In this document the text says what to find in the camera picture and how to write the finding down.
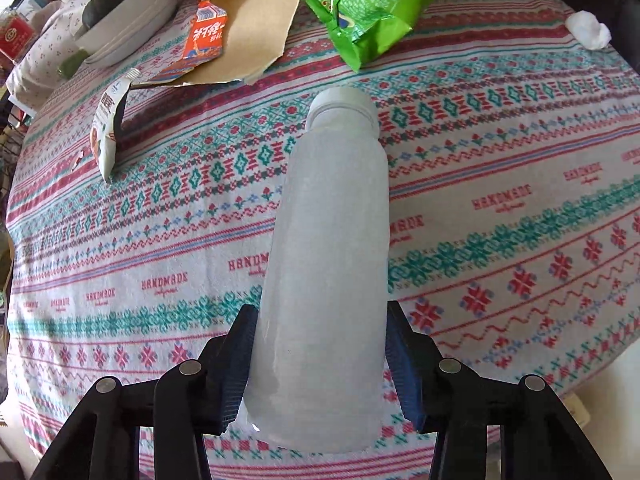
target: torn cardboard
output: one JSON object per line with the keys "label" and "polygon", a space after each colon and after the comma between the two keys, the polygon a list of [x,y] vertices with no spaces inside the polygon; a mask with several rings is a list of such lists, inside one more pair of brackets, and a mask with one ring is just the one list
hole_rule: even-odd
{"label": "torn cardboard", "polygon": [[222,55],[169,83],[252,83],[284,52],[299,0],[211,0],[228,16]]}

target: red stripe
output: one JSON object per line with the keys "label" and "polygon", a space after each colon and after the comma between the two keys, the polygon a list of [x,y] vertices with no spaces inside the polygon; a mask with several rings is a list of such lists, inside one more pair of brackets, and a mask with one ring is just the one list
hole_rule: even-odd
{"label": "red stripe", "polygon": [[564,243],[562,243],[560,245],[554,245],[553,248],[551,248],[548,251],[545,251],[543,253],[537,254],[536,256],[531,256],[530,258],[526,258],[524,260],[515,262],[514,264],[511,264],[509,266],[502,267],[501,269],[494,270],[494,271],[488,272],[486,274],[482,274],[481,276],[475,276],[473,278],[470,278],[469,280],[463,280],[462,282],[453,283],[452,285],[442,286],[441,288],[436,288],[435,290],[430,290],[428,292],[423,292],[421,294],[414,294],[413,296],[407,296],[407,297],[402,298],[402,299],[400,299],[398,301],[411,301],[411,300],[416,300],[417,298],[421,298],[423,296],[430,296],[431,294],[437,294],[438,292],[445,292],[447,290],[451,290],[452,288],[457,288],[458,286],[468,285],[471,282],[484,280],[485,278],[489,278],[491,276],[495,276],[496,274],[499,274],[500,272],[504,272],[505,270],[513,269],[513,268],[515,268],[515,267],[517,267],[519,265],[527,264],[527,263],[529,263],[529,262],[531,262],[533,260],[537,260],[538,258],[541,258],[543,256],[547,256],[548,254],[554,253],[559,249],[567,247],[567,245],[573,244],[574,242],[577,242],[578,240],[586,238],[587,236],[590,236],[590,235],[592,235],[593,233],[595,233],[597,231],[601,231],[605,227],[609,227],[610,225],[615,224],[619,220],[622,220],[623,218],[625,218],[625,217],[627,217],[629,215],[632,215],[633,213],[635,213],[635,212],[637,212],[639,210],[640,210],[640,206],[636,207],[635,209],[632,209],[631,211],[628,211],[627,213],[624,213],[623,215],[620,215],[617,218],[614,218],[613,220],[610,220],[609,222],[607,222],[606,224],[601,225],[600,227],[596,227],[596,228],[592,229],[591,231],[588,231],[586,233],[581,234],[577,238],[573,238],[572,240],[564,242]]}
{"label": "red stripe", "polygon": [[555,292],[556,290],[560,290],[561,288],[565,288],[566,286],[571,285],[572,283],[575,283],[577,280],[581,280],[582,278],[584,278],[585,276],[589,275],[589,274],[593,274],[596,270],[601,269],[603,266],[611,263],[613,260],[617,260],[620,256],[623,256],[624,254],[628,253],[631,249],[637,247],[638,245],[640,245],[640,242],[636,242],[635,244],[633,244],[632,246],[630,246],[628,249],[626,249],[625,251],[623,251],[620,254],[617,254],[616,256],[611,257],[609,260],[606,260],[605,262],[603,262],[601,265],[594,267],[591,270],[588,270],[587,272],[584,272],[583,274],[580,274],[579,276],[576,276],[574,279],[569,280],[566,283],[563,283],[561,285],[558,285],[550,290],[547,290],[546,292],[544,292],[543,294],[540,294],[538,296],[536,296],[535,298],[531,298],[530,300],[527,301],[523,301],[521,303],[515,304],[515,305],[511,305],[507,308],[504,308],[502,310],[498,310],[497,312],[493,312],[491,314],[487,314],[486,316],[483,316],[480,319],[474,319],[471,321],[467,321],[465,323],[461,323],[459,325],[455,325],[455,326],[450,326],[448,328],[445,328],[443,330],[438,330],[436,332],[433,332],[430,334],[431,337],[436,337],[438,335],[441,334],[446,334],[449,332],[453,332],[454,330],[457,330],[459,328],[464,328],[467,326],[471,326],[473,324],[479,323],[479,322],[483,322],[486,321],[487,319],[491,319],[492,317],[496,317],[496,316],[501,316],[502,314],[506,314],[507,312],[511,312],[512,310],[515,310],[517,308],[520,308],[521,306],[527,305],[529,303],[532,303],[533,301],[537,301],[540,298],[544,298],[545,296],[548,296],[549,294]]}
{"label": "red stripe", "polygon": [[20,402],[20,411],[33,418],[35,422],[42,423],[43,421],[48,421],[49,425],[45,425],[46,428],[51,428],[52,430],[57,431],[62,428],[62,423],[60,421],[56,420],[55,418],[51,418],[50,416],[37,413],[30,406],[23,402]]}
{"label": "red stripe", "polygon": [[[609,269],[609,276],[608,277],[605,274],[599,274],[596,277],[596,279],[594,280],[594,283],[589,283],[589,282],[585,281],[580,286],[581,292],[583,292],[584,289],[587,286],[589,288],[591,288],[591,289],[596,289],[600,285],[599,282],[600,282],[601,278],[604,278],[605,280],[609,281],[611,279],[612,275],[613,275],[613,270],[616,270],[619,274],[621,274],[625,269],[625,264],[632,264],[635,261],[636,256],[640,256],[640,254],[634,253],[634,257],[631,260],[626,260],[626,259],[623,260],[622,263],[620,264],[620,269],[615,267],[615,266],[611,266],[610,269]],[[629,286],[629,285],[631,285],[633,283],[635,283],[635,282],[627,283],[625,286]],[[582,293],[576,294],[575,291],[569,290],[564,295],[565,300],[569,297],[569,295],[573,295],[576,298],[580,298],[582,296]],[[494,331],[500,332],[500,333],[507,332],[507,330],[509,329],[509,327],[511,326],[511,323],[513,321],[517,321],[517,322],[522,323],[522,324],[527,324],[527,323],[530,322],[533,313],[540,314],[541,316],[544,316],[544,315],[549,313],[549,311],[551,310],[551,305],[554,304],[554,303],[557,304],[560,307],[565,305],[564,301],[562,303],[559,303],[558,300],[551,299],[546,304],[546,309],[545,310],[540,310],[537,307],[533,307],[532,309],[530,309],[529,312],[527,312],[526,319],[521,319],[521,318],[519,318],[517,316],[511,316],[509,318],[509,320],[507,321],[507,324],[505,326],[501,327],[501,328],[497,327],[495,325],[488,325],[488,326],[484,327],[484,330],[482,330],[482,333],[479,336],[477,336],[475,334],[471,334],[469,332],[464,332],[462,334],[462,336],[460,336],[460,339],[458,340],[457,343],[449,343],[449,342],[446,342],[446,341],[437,341],[436,344],[438,344],[438,345],[442,344],[442,345],[445,345],[445,346],[447,346],[448,348],[450,348],[452,350],[457,350],[462,346],[464,340],[467,339],[467,338],[471,338],[474,341],[482,341],[488,335],[488,333],[491,332],[491,330],[494,330]]]}
{"label": "red stripe", "polygon": [[[148,99],[142,100],[139,103],[139,105],[133,106],[132,108],[127,108],[127,115],[132,114],[132,112],[137,108],[144,107],[149,102],[154,101],[155,99],[158,98],[158,95],[159,94],[157,93],[153,94]],[[88,136],[79,137],[78,139],[76,139],[76,142],[72,145],[65,145],[63,148],[63,151],[58,156],[58,159],[60,158],[63,159],[62,162],[56,164],[53,167],[51,167],[49,164],[45,164],[38,171],[31,173],[25,179],[17,183],[17,186],[15,187],[16,190],[19,190],[19,194],[17,194],[17,196],[21,197],[25,193],[25,191],[27,192],[30,191],[31,188],[27,190],[24,189],[24,187],[28,186],[29,184],[34,183],[34,185],[36,186],[38,184],[37,181],[41,181],[45,179],[50,180],[50,179],[56,178],[60,173],[70,170],[71,165],[76,159],[76,154],[81,149],[84,148],[85,156],[90,155],[91,152],[90,152],[90,148],[87,145],[87,142],[88,142]]]}
{"label": "red stripe", "polygon": [[[230,237],[230,238],[225,238],[223,240],[210,241],[208,244],[199,247],[197,250],[202,250],[202,249],[206,249],[206,248],[209,248],[209,247],[214,247],[216,245],[226,244],[226,243],[229,243],[229,242],[235,242],[237,240],[244,240],[246,238],[251,238],[253,236],[257,236],[257,235],[260,235],[260,234],[264,234],[264,233],[270,232],[271,230],[273,230],[273,227],[272,226],[266,226],[266,224],[271,224],[271,223],[273,223],[273,221],[274,221],[274,218],[267,218],[265,220],[260,220],[259,222],[254,222],[253,224],[246,224],[246,225],[242,225],[242,226],[238,226],[238,227],[233,227],[233,228],[229,228],[229,229],[222,229],[220,231],[216,231],[214,233],[215,235],[222,235],[222,234],[233,234],[235,232],[247,230],[249,228],[260,228],[260,227],[263,227],[263,229],[261,229],[261,230],[256,229],[255,232],[249,233],[249,234],[246,234],[246,235],[238,235],[238,236],[234,236],[234,237]],[[168,245],[168,246],[163,246],[162,248],[159,248],[159,249],[156,249],[156,250],[153,250],[153,251],[149,251],[149,252],[146,252],[146,253],[136,254],[135,256],[130,256],[129,258],[124,258],[123,260],[120,260],[120,262],[123,262],[123,263],[124,262],[130,262],[131,260],[137,260],[139,258],[142,258],[142,261],[140,263],[138,263],[138,264],[131,264],[129,266],[121,267],[118,270],[114,270],[114,271],[111,271],[111,270],[108,270],[108,269],[107,270],[103,269],[102,272],[91,276],[91,279],[97,278],[99,276],[104,276],[106,274],[111,274],[112,272],[122,272],[123,270],[131,269],[133,267],[137,267],[137,266],[140,266],[140,265],[146,265],[146,264],[148,264],[150,262],[156,262],[156,261],[164,260],[164,259],[167,259],[167,258],[173,258],[175,256],[179,256],[180,254],[185,254],[185,253],[191,251],[191,250],[187,250],[187,249],[184,248],[184,245],[186,243],[201,242],[201,241],[207,240],[207,238],[210,238],[210,237],[211,237],[211,233],[207,234],[207,235],[199,236],[197,238],[191,238],[190,240],[182,240],[182,241],[177,242],[175,244],[171,244],[171,245]],[[144,260],[145,256],[152,256],[153,254],[156,254],[159,251],[165,251],[167,249],[169,249],[169,250],[171,250],[171,249],[180,249],[180,250],[175,251],[173,253],[169,253],[168,255],[165,255],[165,256],[162,256],[162,257],[149,258],[148,260]],[[124,251],[122,249],[120,249],[116,253],[122,253],[122,252],[124,252]],[[75,270],[78,267],[79,267],[78,265],[72,264],[70,266],[60,267],[60,268],[56,269],[55,272],[43,272],[38,277],[39,278],[42,278],[42,277],[50,278],[51,276],[54,276],[56,274],[59,274],[61,272],[66,271],[66,270]],[[63,285],[68,285],[69,283],[76,283],[76,282],[82,281],[84,279],[85,278],[82,277],[82,276],[76,276],[76,279],[72,280],[71,282],[65,283]],[[14,294],[15,293],[28,292],[27,289],[28,288],[33,288],[33,286],[35,286],[35,285],[32,285],[32,286],[29,286],[29,285],[15,286],[14,285]],[[60,286],[60,285],[52,285],[51,287],[43,288],[41,290],[51,290],[52,288],[56,288],[57,286]]]}
{"label": "red stripe", "polygon": [[[600,144],[606,144],[607,142],[615,142],[616,140],[620,140],[623,139],[624,137],[629,137],[629,136],[633,136],[636,135],[638,133],[638,131],[632,131],[629,132],[627,134],[621,135],[619,137],[616,137],[615,139],[609,139],[609,140],[601,140],[599,142],[593,142],[591,144],[588,144],[587,146],[576,146],[575,148],[572,148],[570,150],[564,150],[563,152],[559,152],[559,153],[553,153],[551,155],[545,155],[545,156],[539,156],[538,158],[533,158],[533,159],[528,159],[528,160],[524,160],[523,162],[519,162],[517,164],[512,164],[510,166],[507,166],[505,168],[491,168],[489,171],[485,172],[485,173],[479,173],[479,174],[475,174],[475,175],[471,175],[471,176],[466,176],[466,177],[461,177],[455,180],[451,180],[450,182],[443,182],[440,184],[436,184],[434,186],[429,186],[429,187],[425,187],[423,189],[416,189],[413,191],[409,191],[406,193],[402,193],[400,195],[395,195],[393,197],[391,197],[389,200],[393,201],[393,200],[400,200],[401,198],[407,198],[410,196],[415,196],[415,195],[419,195],[422,193],[425,193],[427,191],[433,191],[435,189],[441,189],[443,187],[449,187],[449,186],[453,186],[454,184],[460,184],[461,182],[469,182],[471,180],[477,180],[479,178],[482,178],[484,176],[487,176],[488,174],[490,175],[495,175],[497,173],[504,173],[505,171],[511,171],[514,170],[516,168],[521,168],[523,166],[529,166],[531,164],[534,164],[536,162],[541,162],[542,160],[551,160],[552,158],[555,158],[556,156],[564,156],[567,155],[568,153],[573,153],[573,152],[580,152],[581,150],[589,150],[591,148],[593,148],[594,146],[599,146]],[[589,139],[590,137],[583,137],[579,140],[584,140],[584,139]],[[568,140],[567,142],[562,142],[559,144],[556,144],[556,146],[565,146],[567,144],[575,144],[575,142],[577,142],[576,140]],[[532,152],[527,152],[527,155],[529,155],[529,153],[537,153],[540,152],[542,150],[544,150],[545,147],[541,147],[537,150],[533,150]],[[514,155],[512,157],[508,157],[505,159],[500,159],[500,160],[510,160],[510,158],[515,158],[517,155]],[[482,164],[478,164],[476,166],[467,166],[465,168],[465,170],[468,170],[469,168],[478,168],[478,167],[482,167],[482,166],[487,166],[489,164],[495,164],[495,161],[487,161],[484,162]],[[451,173],[459,173],[462,170],[453,170],[451,172],[449,172],[448,174]],[[427,177],[425,179],[420,179],[420,180],[415,180],[411,183],[407,183],[407,184],[399,184],[398,186],[396,186],[396,188],[403,188],[403,187],[407,187],[409,185],[415,185],[417,182],[423,182],[423,181],[428,181],[428,180],[433,180],[435,178],[441,178],[443,174],[447,174],[447,173],[441,173],[437,176],[430,176]]]}
{"label": "red stripe", "polygon": [[[519,40],[519,39],[527,39],[531,38],[564,38],[567,36],[566,28],[564,28],[563,24],[558,25],[556,28],[544,28],[542,30],[539,29],[530,29],[530,28],[516,28],[513,30],[505,29],[505,30],[481,30],[481,31],[465,31],[453,34],[444,34],[441,36],[434,36],[428,38],[408,38],[407,40],[396,45],[388,54],[389,56],[396,56],[397,54],[410,52],[414,54],[414,57],[423,57],[424,53],[418,52],[417,50],[433,48],[434,46],[453,46],[455,44],[465,44],[469,42],[473,42],[476,40],[479,41],[495,41],[495,40]],[[570,42],[573,41],[573,37],[569,36]],[[527,41],[527,45],[531,45],[532,41]],[[372,63],[370,66],[379,66],[380,64],[387,64],[389,62],[388,59],[379,60],[378,63]],[[309,77],[311,75],[315,75],[321,72],[325,72],[326,70],[332,70],[337,66],[342,65],[342,60],[339,56],[333,56],[328,60],[318,61],[312,64],[308,64],[306,66],[295,66],[279,73],[273,73],[273,75],[267,76],[266,78],[260,79],[252,86],[241,86],[235,89],[231,89],[227,92],[219,94],[215,96],[215,98],[208,99],[201,106],[194,106],[188,112],[181,112],[176,114],[172,118],[168,118],[163,121],[167,128],[171,128],[180,124],[185,120],[191,119],[194,115],[203,114],[204,112],[210,111],[214,108],[219,108],[228,104],[229,102],[237,101],[239,98],[245,98],[250,95],[255,95],[265,89],[273,87],[275,84],[279,82],[286,81],[287,83],[291,83],[299,78]],[[325,78],[320,79],[320,81],[327,78],[335,78],[336,75],[326,76]],[[287,90],[295,89],[298,86],[287,85]],[[141,132],[135,138],[127,139],[127,144],[137,144],[140,142],[140,137],[146,137],[148,139],[149,136],[157,135],[157,131],[150,129],[147,131],[146,136],[144,136],[144,132]],[[81,175],[79,171],[76,170],[71,174],[63,177],[55,186],[52,186],[48,190],[46,190],[44,194],[44,198],[36,197],[31,199],[27,204],[23,204],[18,209],[11,210],[8,214],[7,221],[11,223],[17,216],[21,213],[27,211],[30,208],[33,208],[40,204],[40,202],[46,197],[50,195],[50,190],[53,189],[56,192],[60,190],[62,187],[67,186],[73,181],[77,180]]]}
{"label": "red stripe", "polygon": [[[91,341],[91,345],[133,345],[133,344],[140,344],[140,343],[165,343],[167,341],[188,341],[188,340],[193,340],[193,339],[211,339],[213,337],[218,337],[220,335],[225,335],[226,332],[214,332],[213,334],[210,333],[203,333],[203,334],[196,334],[196,335],[181,335],[180,337],[167,337],[167,338],[158,338],[158,339],[136,339],[136,340],[131,340],[131,341]],[[56,345],[68,345],[68,346],[74,346],[74,345],[78,345],[78,346],[87,346],[88,343],[85,342],[75,342],[75,341],[64,341],[64,340],[55,340],[55,339],[37,339],[37,338],[33,338],[33,337],[23,337],[23,336],[19,336],[19,335],[11,335],[11,339],[15,339],[15,340],[21,340],[21,341],[31,341],[31,342],[35,342],[35,343],[51,343],[51,344],[56,344]]]}
{"label": "red stripe", "polygon": [[[45,363],[45,364],[52,364],[49,361],[45,361],[44,359],[38,359],[37,357],[29,357],[29,356],[25,356],[25,355],[21,355],[20,356],[21,359],[23,360],[27,360],[27,361],[35,361],[37,363]],[[60,367],[60,369],[62,370],[82,370],[83,372],[99,372],[100,374],[103,375],[116,375],[116,374],[121,374],[123,373],[123,370],[115,369],[115,370],[108,370],[107,368],[87,368],[87,367],[80,367],[80,366],[73,366],[73,365],[66,365],[64,367]],[[132,375],[148,375],[151,376],[152,378],[156,378],[158,377],[158,375],[165,373],[166,370],[149,370],[149,371],[142,371],[142,370],[127,370],[127,374],[132,374]]]}
{"label": "red stripe", "polygon": [[[625,124],[624,126],[620,126],[618,128],[614,128],[613,130],[609,130],[609,131],[606,131],[606,132],[593,134],[592,136],[580,137],[579,139],[573,138],[573,139],[570,139],[570,140],[566,140],[564,142],[558,142],[557,144],[553,144],[553,147],[554,148],[562,148],[563,146],[569,146],[571,144],[575,144],[576,142],[584,142],[585,140],[589,140],[589,139],[597,139],[598,137],[610,136],[610,135],[618,133],[618,132],[620,132],[622,130],[626,130],[626,129],[630,128],[631,126],[632,126],[631,124]],[[591,129],[591,127],[592,126],[586,126],[585,129],[589,130],[589,129]],[[570,130],[570,128],[562,128],[561,130],[558,130],[558,132],[567,133],[569,130]],[[624,136],[616,137],[613,140],[622,139],[623,137],[635,135],[636,133],[637,133],[637,131],[631,132],[631,133],[625,134]],[[423,182],[428,182],[430,180],[436,180],[436,179],[443,178],[443,177],[446,177],[446,176],[454,175],[456,173],[459,173],[460,171],[477,170],[479,168],[485,168],[487,166],[494,166],[495,164],[498,164],[500,162],[506,162],[508,160],[513,160],[514,158],[522,158],[523,156],[526,156],[526,155],[535,155],[536,153],[544,152],[544,151],[546,151],[548,149],[549,149],[549,146],[541,146],[540,148],[537,148],[535,150],[531,150],[530,152],[516,153],[514,155],[505,156],[503,158],[496,158],[494,160],[488,160],[486,162],[480,162],[479,164],[475,164],[475,165],[472,165],[472,166],[465,166],[463,168],[463,170],[445,171],[443,173],[439,173],[439,174],[432,175],[432,176],[426,176],[424,178],[419,178],[417,180],[411,180],[409,182],[403,182],[402,184],[397,184],[396,186],[390,186],[389,190],[396,190],[396,189],[402,189],[402,188],[405,188],[405,187],[415,186],[416,184],[421,184]]]}
{"label": "red stripe", "polygon": [[[287,472],[284,476],[287,479],[290,478],[305,478],[308,479],[310,476],[311,478],[327,478],[327,479],[331,479],[331,480],[347,480],[347,479],[351,479],[351,478],[362,478],[363,475],[367,475],[369,477],[372,476],[380,476],[380,475],[385,475],[385,474],[392,474],[392,473],[396,473],[405,469],[409,469],[409,468],[416,468],[416,467],[420,467],[420,466],[428,466],[429,464],[431,464],[431,459],[433,457],[433,452],[427,453],[426,456],[424,457],[416,457],[412,460],[405,460],[402,462],[397,462],[397,463],[389,463],[388,465],[381,465],[378,468],[353,468],[353,469],[348,469],[345,471],[327,471],[327,472],[322,472],[321,476],[317,476],[318,473],[315,473],[313,471],[309,472],[309,473],[296,473],[296,474],[292,474]],[[282,474],[264,474],[264,473],[260,473],[259,476],[256,475],[251,475],[251,473],[247,471],[247,469],[245,469],[242,472],[239,473],[231,473],[228,472],[226,470],[226,468],[223,467],[217,467],[217,466],[211,466],[209,465],[210,470],[212,471],[212,473],[219,475],[222,474],[228,478],[235,478],[238,480],[245,480],[247,478],[282,478],[283,475]]]}

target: red snowflake pattern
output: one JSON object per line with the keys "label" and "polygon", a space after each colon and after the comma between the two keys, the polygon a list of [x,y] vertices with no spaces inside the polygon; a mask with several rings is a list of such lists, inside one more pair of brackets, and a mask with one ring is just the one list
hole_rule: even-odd
{"label": "red snowflake pattern", "polygon": [[102,351],[100,345],[94,348],[94,361],[100,370],[104,367],[105,362],[107,362],[107,354]]}
{"label": "red snowflake pattern", "polygon": [[626,231],[624,229],[621,229],[618,224],[613,224],[613,232],[611,234],[611,243],[614,244],[620,250],[625,248]]}
{"label": "red snowflake pattern", "polygon": [[510,356],[510,355],[507,355],[507,356],[503,357],[502,359],[496,361],[495,365],[498,368],[502,368],[503,370],[506,370],[507,367],[509,366],[509,364],[511,363],[511,361],[513,361],[513,357]]}
{"label": "red snowflake pattern", "polygon": [[507,290],[517,294],[522,300],[528,300],[537,280],[535,274],[527,272],[522,266],[517,266],[513,271],[513,279],[509,282]]}
{"label": "red snowflake pattern", "polygon": [[175,365],[179,365],[181,362],[191,359],[193,354],[182,346],[182,343],[176,343],[174,349],[169,352],[169,359]]}
{"label": "red snowflake pattern", "polygon": [[84,363],[86,362],[86,352],[84,351],[84,349],[82,347],[80,347],[78,349],[78,353],[76,354],[76,358],[78,359],[78,362],[80,363],[80,366],[84,366]]}
{"label": "red snowflake pattern", "polygon": [[542,342],[542,344],[543,344],[544,346],[548,346],[549,348],[553,348],[554,346],[556,346],[556,343],[557,343],[557,342],[558,342],[558,337],[557,337],[557,336],[555,336],[555,335],[553,335],[553,336],[550,336],[550,337],[546,338],[546,339]]}
{"label": "red snowflake pattern", "polygon": [[120,367],[120,370],[124,370],[124,368],[126,368],[127,364],[129,363],[129,354],[125,352],[125,349],[122,345],[118,345],[118,348],[116,349],[116,353],[113,355],[113,358],[115,359],[118,366]]}
{"label": "red snowflake pattern", "polygon": [[421,332],[429,333],[434,328],[434,323],[440,319],[444,311],[429,300],[420,298],[415,303],[415,310],[409,314],[411,324],[417,326]]}
{"label": "red snowflake pattern", "polygon": [[138,354],[138,359],[145,365],[147,370],[151,370],[156,360],[158,360],[158,354],[147,344],[142,348],[142,352]]}
{"label": "red snowflake pattern", "polygon": [[481,288],[476,282],[471,282],[466,294],[460,301],[460,306],[466,311],[471,312],[476,317],[482,317],[486,312],[487,306],[492,302],[494,294],[487,288]]}
{"label": "red snowflake pattern", "polygon": [[505,337],[500,336],[498,339],[495,340],[494,349],[497,350],[498,348],[502,348],[503,346],[508,344],[509,344],[509,340]]}
{"label": "red snowflake pattern", "polygon": [[570,256],[564,256],[560,251],[556,251],[554,255],[554,260],[549,266],[549,274],[551,274],[554,278],[558,278],[563,282],[569,277],[569,271],[571,270],[572,263],[574,261]]}
{"label": "red snowflake pattern", "polygon": [[71,361],[71,352],[69,351],[69,348],[66,347],[66,345],[62,347],[59,355],[60,360],[64,363],[64,365],[68,365],[69,361]]}
{"label": "red snowflake pattern", "polygon": [[587,237],[587,246],[584,248],[582,256],[592,264],[597,264],[600,261],[600,254],[602,254],[602,244],[591,236]]}
{"label": "red snowflake pattern", "polygon": [[555,323],[553,319],[551,319],[549,316],[545,316],[540,322],[540,330],[549,328],[553,325],[553,323]]}

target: black linkage arm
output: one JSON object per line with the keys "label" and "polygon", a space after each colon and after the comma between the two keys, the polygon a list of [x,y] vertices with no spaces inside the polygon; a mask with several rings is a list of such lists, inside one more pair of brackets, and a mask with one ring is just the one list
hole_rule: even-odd
{"label": "black linkage arm", "polygon": [[[210,480],[203,434],[224,433],[238,414],[257,316],[243,306],[226,336],[158,380],[98,380],[31,479],[138,480],[140,427],[152,426],[157,480]],[[438,433],[430,480],[484,480],[487,426],[501,428],[502,480],[611,480],[539,376],[518,384],[479,377],[415,333],[396,301],[388,304],[385,353],[404,416],[419,433]]]}

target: white tissue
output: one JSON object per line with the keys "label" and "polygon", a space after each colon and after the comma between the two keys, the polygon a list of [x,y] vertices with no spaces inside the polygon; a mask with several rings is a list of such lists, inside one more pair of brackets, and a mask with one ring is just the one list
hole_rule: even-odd
{"label": "white tissue", "polygon": [[572,14],[564,24],[587,50],[605,48],[611,41],[611,33],[607,25],[598,23],[598,19],[586,10]]}

